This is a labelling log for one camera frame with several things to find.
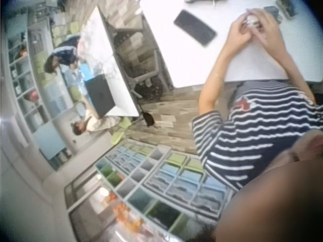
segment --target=smartphone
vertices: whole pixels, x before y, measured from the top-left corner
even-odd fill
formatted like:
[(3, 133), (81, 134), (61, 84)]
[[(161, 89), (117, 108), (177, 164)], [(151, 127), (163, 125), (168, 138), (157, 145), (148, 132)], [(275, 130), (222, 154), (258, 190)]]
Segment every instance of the smartphone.
[(174, 24), (191, 35), (203, 46), (207, 46), (217, 35), (208, 25), (186, 10), (180, 12)]

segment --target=white table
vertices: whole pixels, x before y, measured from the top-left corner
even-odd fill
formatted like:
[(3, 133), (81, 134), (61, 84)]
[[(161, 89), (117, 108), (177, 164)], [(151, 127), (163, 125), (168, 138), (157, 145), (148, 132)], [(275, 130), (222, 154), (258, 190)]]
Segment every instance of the white table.
[[(294, 0), (298, 15), (280, 25), (288, 52), (307, 81), (323, 79), (323, 32), (308, 7)], [(204, 84), (229, 32), (231, 23), (247, 8), (276, 6), (275, 0), (226, 0), (186, 4), (184, 0), (142, 0), (141, 8), (151, 27), (175, 87)], [(203, 47), (174, 20), (186, 9), (208, 24), (218, 36)], [(287, 79), (285, 71), (253, 41), (230, 63), (225, 81)]]
[(81, 32), (78, 56), (86, 60), (92, 71), (99, 67), (105, 74), (116, 104), (106, 115), (139, 116), (136, 101), (130, 92), (123, 70), (114, 55), (113, 43), (104, 24), (99, 8), (95, 7)]

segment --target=striped shirt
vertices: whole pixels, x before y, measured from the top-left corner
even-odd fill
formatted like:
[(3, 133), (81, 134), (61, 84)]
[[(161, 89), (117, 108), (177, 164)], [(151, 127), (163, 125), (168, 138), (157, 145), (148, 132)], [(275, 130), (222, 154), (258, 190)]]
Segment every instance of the striped shirt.
[(250, 86), (236, 96), (227, 121), (214, 110), (192, 124), (204, 169), (236, 191), (306, 132), (323, 129), (323, 106), (296, 87), (283, 81)]

